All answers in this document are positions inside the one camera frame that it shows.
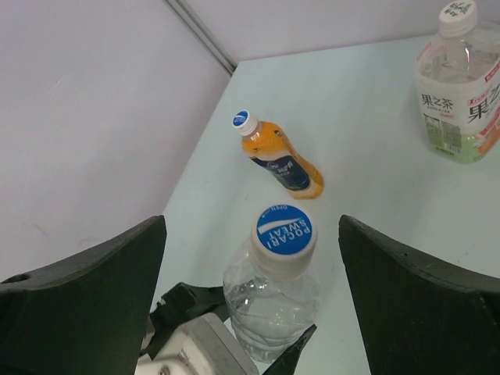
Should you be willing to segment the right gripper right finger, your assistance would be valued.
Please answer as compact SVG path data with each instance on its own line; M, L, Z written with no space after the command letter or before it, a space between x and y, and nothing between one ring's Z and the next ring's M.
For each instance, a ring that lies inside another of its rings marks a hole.
M372 374L497 374L499 280L343 215L339 247Z

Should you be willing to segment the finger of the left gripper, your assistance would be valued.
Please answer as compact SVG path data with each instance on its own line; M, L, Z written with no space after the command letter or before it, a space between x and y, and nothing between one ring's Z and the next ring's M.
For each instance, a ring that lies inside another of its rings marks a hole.
M310 326L300 338L288 347L263 373L264 375L294 375L304 347L316 332L317 325Z
M214 313L223 323L229 319L222 286L176 284L162 295L149 314L154 334L148 344L148 355L158 355L180 325L206 313Z

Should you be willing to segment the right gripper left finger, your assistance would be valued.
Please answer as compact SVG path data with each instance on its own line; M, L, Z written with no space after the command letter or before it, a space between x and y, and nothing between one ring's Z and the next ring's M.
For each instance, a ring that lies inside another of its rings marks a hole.
M3 374L132 374L166 243L163 216L1 283Z

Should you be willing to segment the clear plastic bottle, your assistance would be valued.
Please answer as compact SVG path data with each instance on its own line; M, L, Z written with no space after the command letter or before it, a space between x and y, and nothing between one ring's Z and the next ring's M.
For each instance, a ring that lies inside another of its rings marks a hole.
M263 276L248 256L252 226L227 264L223 293L242 348L256 362L272 363L315 323L320 286L313 259L294 280L279 282Z

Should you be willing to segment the blue white bottle cap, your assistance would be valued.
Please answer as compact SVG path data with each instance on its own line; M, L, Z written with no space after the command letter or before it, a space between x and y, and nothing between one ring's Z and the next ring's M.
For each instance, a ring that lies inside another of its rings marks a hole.
M263 276L288 282L308 270L316 242L316 225L307 211L296 205L272 205L252 226L248 256Z

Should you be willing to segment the orange milk tea bottle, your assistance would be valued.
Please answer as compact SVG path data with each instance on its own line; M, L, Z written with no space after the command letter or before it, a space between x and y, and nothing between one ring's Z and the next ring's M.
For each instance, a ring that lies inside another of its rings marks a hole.
M315 199L322 194L322 174L295 150L277 124L241 110L232 119L232 126L241 136L247 157L270 172L292 198Z

